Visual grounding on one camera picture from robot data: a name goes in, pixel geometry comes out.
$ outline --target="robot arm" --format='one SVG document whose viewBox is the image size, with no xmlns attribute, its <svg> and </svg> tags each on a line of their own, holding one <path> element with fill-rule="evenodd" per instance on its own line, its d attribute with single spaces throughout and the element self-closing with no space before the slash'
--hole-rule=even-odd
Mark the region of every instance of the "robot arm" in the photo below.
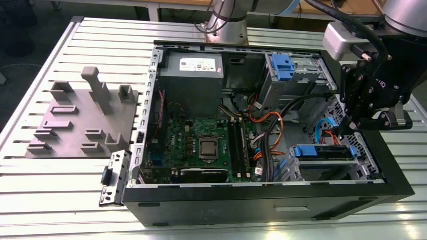
<svg viewBox="0 0 427 240">
<path fill-rule="evenodd" d="M 270 15 L 293 8 L 300 0 L 210 0 L 208 24 L 194 26 L 210 43 L 244 45 L 248 41 L 248 12 Z"/>
<path fill-rule="evenodd" d="M 345 119 L 336 134 L 410 129 L 402 105 L 427 80 L 427 1 L 388 0 L 384 16 L 365 22 L 341 18 L 345 14 L 317 0 L 305 2 L 341 21 L 329 23 L 324 33 L 322 45 L 332 58 L 358 60 L 356 65 L 341 66 L 338 89 Z"/>
</svg>

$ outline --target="power supply label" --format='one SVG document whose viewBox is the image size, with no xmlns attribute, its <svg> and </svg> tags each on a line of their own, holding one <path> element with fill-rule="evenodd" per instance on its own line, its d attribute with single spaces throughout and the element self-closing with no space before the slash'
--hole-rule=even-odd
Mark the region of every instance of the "power supply label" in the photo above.
<svg viewBox="0 0 427 240">
<path fill-rule="evenodd" d="M 178 70 L 186 72 L 216 72 L 214 59 L 212 58 L 181 58 Z"/>
</svg>

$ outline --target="blue plastic part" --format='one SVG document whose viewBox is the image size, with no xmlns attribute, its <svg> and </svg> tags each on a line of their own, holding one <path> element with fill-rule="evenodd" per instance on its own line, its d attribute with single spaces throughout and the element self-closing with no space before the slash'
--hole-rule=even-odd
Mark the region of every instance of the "blue plastic part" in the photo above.
<svg viewBox="0 0 427 240">
<path fill-rule="evenodd" d="M 300 156 L 317 156 L 317 151 L 316 151 L 314 146 L 312 146 L 312 145 L 308 145 L 308 146 L 301 145 L 301 146 L 297 146 L 297 148 L 298 148 Z"/>
<path fill-rule="evenodd" d="M 294 157 L 301 157 L 301 156 L 317 156 L 317 151 L 314 146 L 296 146 L 293 147 L 293 152 L 294 152 Z"/>
<path fill-rule="evenodd" d="M 288 5 L 286 9 L 277 14 L 276 16 L 286 16 L 293 13 L 296 7 L 298 6 L 300 0 L 293 0 L 293 2 Z"/>
<path fill-rule="evenodd" d="M 296 158 L 302 155 L 298 147 L 293 147 L 293 152 L 294 152 L 294 157 L 296 157 Z"/>
<path fill-rule="evenodd" d="M 285 54 L 272 55 L 272 66 L 277 73 L 277 80 L 280 82 L 288 82 L 293 78 L 294 74 L 294 64 L 290 58 Z"/>
<path fill-rule="evenodd" d="M 354 159 L 358 156 L 358 151 L 354 146 L 349 146 L 349 152 L 350 152 L 352 158 Z"/>
<path fill-rule="evenodd" d="M 277 168 L 273 171 L 272 178 L 274 178 L 277 176 L 277 174 L 280 173 L 280 170 L 285 166 L 286 162 L 288 162 L 286 159 L 282 159 L 280 165 L 277 166 Z"/>
</svg>

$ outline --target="green circuit board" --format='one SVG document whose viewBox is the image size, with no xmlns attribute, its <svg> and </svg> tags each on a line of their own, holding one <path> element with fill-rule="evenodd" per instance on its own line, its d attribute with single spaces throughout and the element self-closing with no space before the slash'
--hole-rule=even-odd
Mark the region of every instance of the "green circuit board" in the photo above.
<svg viewBox="0 0 427 240">
<path fill-rule="evenodd" d="M 254 133 L 253 124 L 244 124 L 245 135 Z M 232 168 L 232 155 L 229 146 L 228 121 L 214 119 L 173 119 L 166 125 L 164 155 L 149 155 L 156 162 L 151 178 L 157 184 L 170 182 L 170 169 L 213 168 L 228 170 L 229 183 L 244 183 L 253 181 L 253 170 L 245 162 L 244 168 L 248 175 L 237 177 Z M 200 140 L 209 138 L 217 141 L 217 159 L 213 162 L 200 159 Z"/>
</svg>

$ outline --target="motherboard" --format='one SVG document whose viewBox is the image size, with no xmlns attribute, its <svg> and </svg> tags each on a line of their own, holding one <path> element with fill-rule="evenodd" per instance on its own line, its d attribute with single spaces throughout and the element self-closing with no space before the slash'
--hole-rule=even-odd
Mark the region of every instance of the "motherboard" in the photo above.
<svg viewBox="0 0 427 240">
<path fill-rule="evenodd" d="M 252 182 L 248 138 L 254 125 L 241 119 L 170 119 L 164 152 L 150 152 L 143 179 L 156 184 Z"/>
</svg>

